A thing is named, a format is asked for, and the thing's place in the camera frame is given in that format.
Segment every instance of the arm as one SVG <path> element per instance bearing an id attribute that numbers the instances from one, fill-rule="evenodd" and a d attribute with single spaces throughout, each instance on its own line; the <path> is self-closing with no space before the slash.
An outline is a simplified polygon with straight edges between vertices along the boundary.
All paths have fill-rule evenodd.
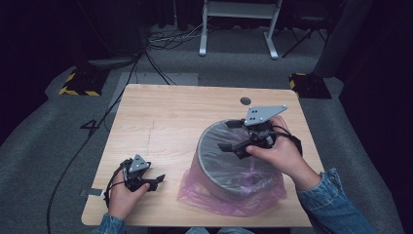
<path id="1" fill-rule="evenodd" d="M 102 218 L 99 227 L 93 234 L 118 234 L 125 233 L 125 219 L 133 210 L 139 199 L 146 193 L 149 183 L 142 185 L 134 192 L 130 192 L 122 183 L 124 181 L 122 170 L 116 175 L 110 190 L 110 203 L 108 213 Z"/>
<path id="2" fill-rule="evenodd" d="M 288 131 L 281 116 L 271 121 L 273 126 Z M 271 149 L 250 145 L 246 151 L 266 160 L 292 178 L 298 199 L 318 233 L 375 233 L 361 212 L 345 196 L 335 170 L 318 175 L 288 138 L 278 136 Z"/>

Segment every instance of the person's right hand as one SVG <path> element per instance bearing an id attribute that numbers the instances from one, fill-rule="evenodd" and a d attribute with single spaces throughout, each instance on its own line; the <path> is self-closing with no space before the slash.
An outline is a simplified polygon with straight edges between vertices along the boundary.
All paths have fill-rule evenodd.
<path id="1" fill-rule="evenodd" d="M 273 117 L 272 126 L 280 126 L 289 131 L 280 115 Z M 285 133 L 282 128 L 274 127 L 274 131 Z M 298 190 L 308 190 L 319 184 L 320 176 L 304 161 L 295 144 L 285 136 L 277 136 L 271 149 L 250 145 L 246 148 L 249 154 L 272 164 L 281 173 L 290 176 Z"/>

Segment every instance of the white metal stand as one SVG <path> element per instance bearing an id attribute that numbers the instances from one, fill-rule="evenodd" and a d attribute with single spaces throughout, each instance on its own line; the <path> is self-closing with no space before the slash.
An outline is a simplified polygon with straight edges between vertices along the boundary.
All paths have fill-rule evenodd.
<path id="1" fill-rule="evenodd" d="M 272 59 L 278 59 L 276 48 L 272 40 L 274 27 L 279 17 L 282 0 L 276 4 L 214 2 L 204 0 L 203 33 L 201 35 L 200 56 L 207 54 L 207 17 L 233 17 L 271 19 L 270 31 L 264 32 L 265 41 Z"/>

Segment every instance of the person's left hand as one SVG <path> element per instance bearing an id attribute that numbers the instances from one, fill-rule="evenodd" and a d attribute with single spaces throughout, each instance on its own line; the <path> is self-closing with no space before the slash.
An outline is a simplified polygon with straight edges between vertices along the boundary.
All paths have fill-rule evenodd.
<path id="1" fill-rule="evenodd" d="M 119 183 L 110 190 L 110 203 L 108 214 L 120 219 L 126 219 L 133 210 L 137 201 L 148 191 L 149 183 L 143 184 L 139 189 L 130 192 L 122 181 L 124 172 L 120 170 L 113 180 L 113 184 Z"/>

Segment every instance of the hand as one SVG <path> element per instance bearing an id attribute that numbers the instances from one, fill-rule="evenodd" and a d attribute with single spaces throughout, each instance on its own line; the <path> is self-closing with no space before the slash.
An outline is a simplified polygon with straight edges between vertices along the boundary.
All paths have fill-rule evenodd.
<path id="1" fill-rule="evenodd" d="M 139 189 L 130 192 L 122 183 L 125 180 L 123 170 L 120 170 L 113 180 L 113 184 L 121 182 L 110 190 L 110 203 L 108 214 L 120 219 L 126 219 L 133 210 L 137 201 L 149 189 L 149 183 L 143 184 Z"/>
<path id="2" fill-rule="evenodd" d="M 280 126 L 289 131 L 280 115 L 270 121 L 272 126 Z M 274 127 L 274 131 L 285 133 L 285 130 L 277 127 Z M 320 176 L 301 157 L 295 144 L 285 136 L 277 136 L 271 149 L 250 145 L 246 152 L 269 162 L 281 173 L 290 176 L 298 190 L 311 189 L 321 181 Z"/>

